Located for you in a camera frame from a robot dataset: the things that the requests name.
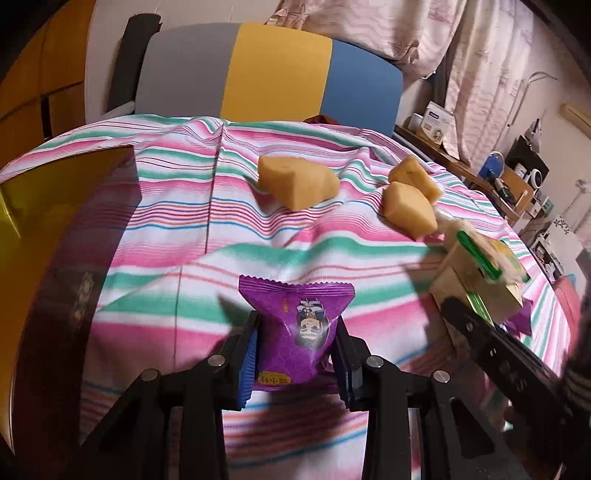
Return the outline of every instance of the red fabric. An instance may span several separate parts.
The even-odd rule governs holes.
[[[564,310],[570,328],[569,354],[572,353],[579,337],[579,320],[581,318],[581,299],[574,289],[570,278],[560,277],[553,285],[558,303]]]

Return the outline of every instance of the striped bedsheet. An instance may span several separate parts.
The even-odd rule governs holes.
[[[82,438],[143,369],[186,369],[245,321],[240,274],[351,282],[356,297],[343,317],[372,353],[421,374],[452,368],[453,348],[428,293],[444,257],[442,239],[414,242],[379,214],[388,172],[406,148],[351,127],[133,115],[46,142],[7,165],[0,182],[119,145],[134,148],[142,200],[93,319]],[[324,163],[341,179],[338,197],[290,213],[258,189],[260,155]],[[533,336],[522,341],[559,373],[570,333],[533,257],[483,195],[437,164],[424,167],[445,187],[441,207],[508,241],[527,268],[532,280],[523,294],[534,302]],[[360,478],[367,415],[347,412],[337,395],[254,392],[242,412],[225,412],[223,420],[232,479]]]

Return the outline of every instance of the purple snack package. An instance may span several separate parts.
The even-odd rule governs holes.
[[[339,315],[355,297],[353,285],[292,285],[241,275],[238,290],[262,315],[254,390],[309,384],[326,372],[322,360]]]
[[[516,314],[513,314],[503,324],[511,335],[519,336],[520,333],[531,336],[531,309],[534,305],[529,299],[523,299],[523,306]]]

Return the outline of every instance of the pink curtain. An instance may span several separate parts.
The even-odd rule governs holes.
[[[346,41],[394,60],[406,79],[433,72],[466,0],[284,0],[267,22]]]
[[[467,0],[445,108],[457,141],[449,151],[480,170],[507,122],[530,55],[534,16],[519,0]]]

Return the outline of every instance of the wooden cabinet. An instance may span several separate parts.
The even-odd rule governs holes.
[[[0,83],[0,168],[44,141],[84,125],[86,37],[95,0],[69,0],[23,48]]]
[[[51,93],[48,99],[54,137],[85,124],[84,83]]]
[[[41,102],[34,100],[0,121],[0,168],[43,140]]]
[[[49,20],[41,55],[41,93],[84,81],[94,6],[95,0],[70,0]]]

